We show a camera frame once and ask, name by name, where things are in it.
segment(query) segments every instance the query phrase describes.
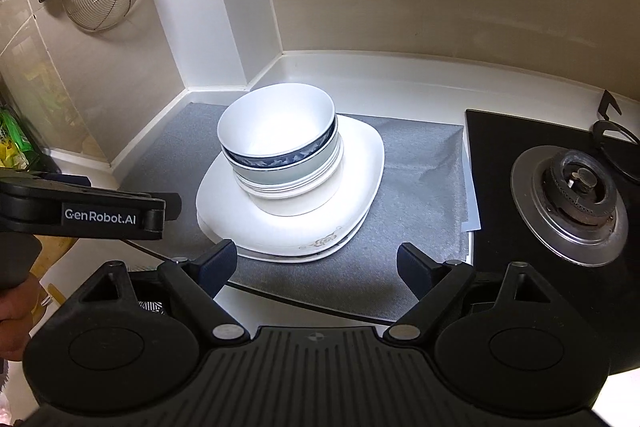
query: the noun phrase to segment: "stove burner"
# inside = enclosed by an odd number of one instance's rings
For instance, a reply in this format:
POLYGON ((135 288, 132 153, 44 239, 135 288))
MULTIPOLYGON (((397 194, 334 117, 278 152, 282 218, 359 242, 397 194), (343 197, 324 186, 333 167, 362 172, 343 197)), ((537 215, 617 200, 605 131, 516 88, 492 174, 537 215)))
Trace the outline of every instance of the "stove burner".
POLYGON ((552 145, 522 153, 511 194, 531 232, 581 266, 603 266, 622 252, 626 208, 609 173, 591 156, 552 145))
POLYGON ((561 151, 545 173, 545 194, 554 206, 584 225, 604 225, 616 207, 613 179, 591 156, 561 151))

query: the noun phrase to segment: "white plate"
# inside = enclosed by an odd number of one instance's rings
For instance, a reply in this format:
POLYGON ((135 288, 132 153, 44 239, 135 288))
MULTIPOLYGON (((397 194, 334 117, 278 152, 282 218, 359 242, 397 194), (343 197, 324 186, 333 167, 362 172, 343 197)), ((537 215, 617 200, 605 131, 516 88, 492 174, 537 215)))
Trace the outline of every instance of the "white plate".
POLYGON ((319 259, 324 259, 325 257, 329 257, 331 254, 336 253, 340 248, 350 242, 353 239, 353 236, 356 235, 364 220, 367 219, 367 215, 365 215, 362 220, 355 226, 348 235, 343 238, 337 245, 334 245, 331 248, 327 248, 326 250, 322 250, 321 252, 312 254, 312 255, 302 255, 302 256, 293 256, 293 255, 270 255, 268 253, 260 253, 254 252, 251 250, 245 250, 244 248, 238 249, 238 255, 240 257, 246 257, 248 259, 254 259, 255 261, 265 261, 266 263, 279 263, 279 264, 301 264, 301 263, 311 263, 312 261, 318 261, 319 259))
POLYGON ((301 216, 272 216, 260 210, 236 183, 231 165, 219 155, 205 174, 196 209, 203 232, 232 239, 245 250, 271 255, 312 255, 345 238, 367 214, 385 164, 385 148, 372 126, 338 116, 344 143, 344 172, 335 196, 301 216))

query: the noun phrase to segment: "metal screw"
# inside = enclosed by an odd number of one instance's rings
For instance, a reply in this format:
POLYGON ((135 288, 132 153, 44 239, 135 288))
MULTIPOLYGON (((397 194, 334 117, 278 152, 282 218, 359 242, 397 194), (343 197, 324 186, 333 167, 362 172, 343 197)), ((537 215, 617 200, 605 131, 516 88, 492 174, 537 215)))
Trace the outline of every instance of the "metal screw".
POLYGON ((389 336, 396 341, 414 341, 420 336, 420 330, 412 324, 396 324, 389 328, 389 336))
POLYGON ((237 324, 220 324, 213 328, 213 336, 221 341, 234 341, 244 335, 244 328, 237 324))

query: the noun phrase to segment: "burner cap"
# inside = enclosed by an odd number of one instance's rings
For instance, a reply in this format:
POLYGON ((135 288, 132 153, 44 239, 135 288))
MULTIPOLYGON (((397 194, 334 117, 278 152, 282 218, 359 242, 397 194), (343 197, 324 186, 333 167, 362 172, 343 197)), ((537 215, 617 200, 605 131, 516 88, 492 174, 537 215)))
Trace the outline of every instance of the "burner cap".
POLYGON ((556 208, 584 225, 604 225, 616 207, 616 186, 594 158, 561 151, 545 175, 545 192, 556 208))

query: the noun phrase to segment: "black stove top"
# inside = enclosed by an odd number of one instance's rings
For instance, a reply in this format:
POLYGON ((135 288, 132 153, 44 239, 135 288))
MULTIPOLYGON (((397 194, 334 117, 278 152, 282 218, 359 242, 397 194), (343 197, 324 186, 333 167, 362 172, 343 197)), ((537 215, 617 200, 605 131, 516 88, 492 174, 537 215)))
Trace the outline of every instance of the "black stove top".
MULTIPOLYGON (((534 266, 609 344, 611 372, 640 367, 640 186, 610 167, 588 131, 502 114, 466 112, 471 166, 482 230, 474 233, 474 265, 503 273, 511 261, 534 266), (620 256, 602 267, 572 264, 550 251, 529 230, 511 196, 511 167, 540 145, 577 149, 609 171, 628 215, 628 238, 620 256)), ((638 146, 613 138, 607 149, 640 164, 638 146)))

